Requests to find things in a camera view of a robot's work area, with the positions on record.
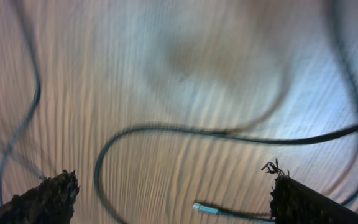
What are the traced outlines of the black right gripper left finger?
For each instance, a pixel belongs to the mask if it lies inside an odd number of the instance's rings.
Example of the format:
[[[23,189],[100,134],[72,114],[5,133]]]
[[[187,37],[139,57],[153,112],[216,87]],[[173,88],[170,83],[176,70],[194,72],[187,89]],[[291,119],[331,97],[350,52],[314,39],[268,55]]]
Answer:
[[[69,224],[80,191],[75,172],[64,170],[0,206],[0,224]]]

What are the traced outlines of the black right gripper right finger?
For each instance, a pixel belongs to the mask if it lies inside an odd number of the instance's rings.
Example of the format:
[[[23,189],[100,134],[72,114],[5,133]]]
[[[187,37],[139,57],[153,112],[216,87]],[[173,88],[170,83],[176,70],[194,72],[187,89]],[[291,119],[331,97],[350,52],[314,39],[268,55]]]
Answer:
[[[268,162],[262,171],[276,175],[270,217],[276,224],[358,224],[358,213],[292,179]]]

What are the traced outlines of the black cable small plug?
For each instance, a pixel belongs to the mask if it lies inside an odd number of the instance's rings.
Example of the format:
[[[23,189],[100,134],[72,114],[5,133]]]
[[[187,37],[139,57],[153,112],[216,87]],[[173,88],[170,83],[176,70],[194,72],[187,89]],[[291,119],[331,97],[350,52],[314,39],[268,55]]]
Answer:
[[[106,200],[105,196],[102,193],[102,188],[100,184],[100,175],[101,175],[101,168],[104,162],[104,158],[110,147],[118,141],[120,138],[134,133],[141,133],[144,131],[166,131],[166,132],[174,132],[174,133],[184,133],[184,134],[194,134],[200,136],[207,136],[212,138],[222,138],[228,139],[233,141],[243,141],[243,142],[251,142],[255,144],[269,144],[269,145],[310,145],[310,144],[319,144],[322,142],[332,141],[334,139],[339,139],[341,137],[347,136],[354,132],[358,132],[358,124],[353,126],[349,126],[347,128],[341,129],[339,131],[334,131],[327,134],[322,134],[319,136],[309,137],[309,138],[301,138],[301,139],[261,139],[261,138],[247,138],[247,137],[238,137],[234,135],[228,134],[227,131],[213,131],[207,129],[200,129],[200,128],[191,128],[186,126],[169,126],[165,124],[141,124],[137,126],[131,126],[122,131],[116,133],[107,143],[102,147],[102,150],[99,153],[97,158],[95,167],[94,167],[94,187],[96,190],[96,195],[100,199],[101,204],[109,213],[111,218],[116,223],[124,223],[124,220],[119,218],[119,215],[114,211],[112,206],[110,206],[109,202]]]

